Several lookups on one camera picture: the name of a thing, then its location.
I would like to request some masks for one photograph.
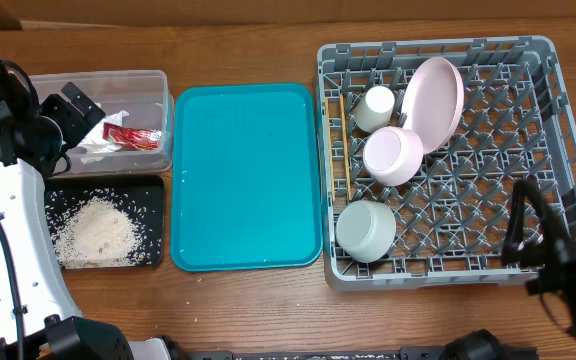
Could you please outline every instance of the wooden table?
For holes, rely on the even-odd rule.
[[[557,47],[576,119],[576,19],[0,32],[0,58],[29,74],[161,69],[175,97],[198,85],[280,81],[312,91],[317,49],[326,43],[534,34]],[[171,173],[162,176],[169,200]],[[224,201],[237,200],[226,193]],[[85,316],[129,339],[167,334],[188,350],[398,349],[486,328],[511,345],[537,346],[544,358],[576,358],[576,342],[522,287],[339,293],[326,285],[321,259],[300,269],[189,274],[172,263],[164,241],[155,270],[66,272]],[[548,300],[568,324],[565,308]]]

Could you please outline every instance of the wooden stick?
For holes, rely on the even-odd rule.
[[[348,162],[348,140],[346,139],[346,114],[344,110],[344,95],[339,94],[339,106],[341,107],[341,137],[344,139],[344,167],[346,168],[346,189],[348,189],[348,202],[352,198],[352,188],[350,187],[350,168]]]
[[[328,98],[326,98],[326,131],[328,131],[328,150],[330,150],[330,182],[332,182],[332,201],[335,202],[335,164],[332,160],[332,134],[330,133],[330,113],[328,112]]]

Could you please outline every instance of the plastic crate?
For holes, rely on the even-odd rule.
[[[449,60],[462,75],[461,123],[446,146],[424,157],[408,184],[384,187],[363,167],[367,135],[354,126],[350,112],[367,89],[385,85],[396,95],[392,124],[403,123],[400,110],[408,81],[434,56]],[[549,39],[330,44],[319,49],[317,68],[324,259],[332,288],[523,284],[535,269],[502,267],[500,250],[512,185],[531,174],[576,238],[576,127]],[[340,94],[348,114],[351,201],[386,203],[397,219],[394,251],[371,264],[354,261],[335,241],[335,222],[348,204]],[[541,236],[537,218],[526,206],[525,236],[536,240]]]

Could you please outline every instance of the plastic bin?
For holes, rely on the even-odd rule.
[[[350,114],[367,89],[388,86],[397,99],[391,123],[399,124],[405,118],[400,111],[408,81],[419,65],[435,56],[458,68],[464,81],[464,113],[448,144],[424,156],[409,183],[384,187],[370,177],[361,157],[367,136],[355,129],[352,115],[347,115],[351,201],[383,202],[397,219],[394,251],[374,263],[359,263],[335,241],[335,222],[348,204],[349,187],[343,165],[340,96],[346,100],[345,114]],[[324,263],[331,287],[523,284],[535,276],[535,269],[502,267],[500,250],[512,185],[529,175],[536,176],[544,197],[576,239],[576,127],[549,39],[330,44],[317,53],[317,71]],[[529,205],[525,226],[527,239],[540,237]]]
[[[122,150],[86,153],[83,148],[68,152],[72,169],[61,176],[108,175],[161,172],[172,164],[173,100],[166,74],[159,70],[100,71],[31,76],[39,101],[50,94],[61,94],[67,82],[73,82],[107,115],[127,111],[123,126],[161,130],[159,147],[149,151]],[[65,168],[61,160],[55,172]]]

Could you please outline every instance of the pink plate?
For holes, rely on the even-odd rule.
[[[464,85],[457,68],[442,57],[426,60],[410,79],[401,105],[404,129],[417,133],[429,154],[448,142],[459,125]]]

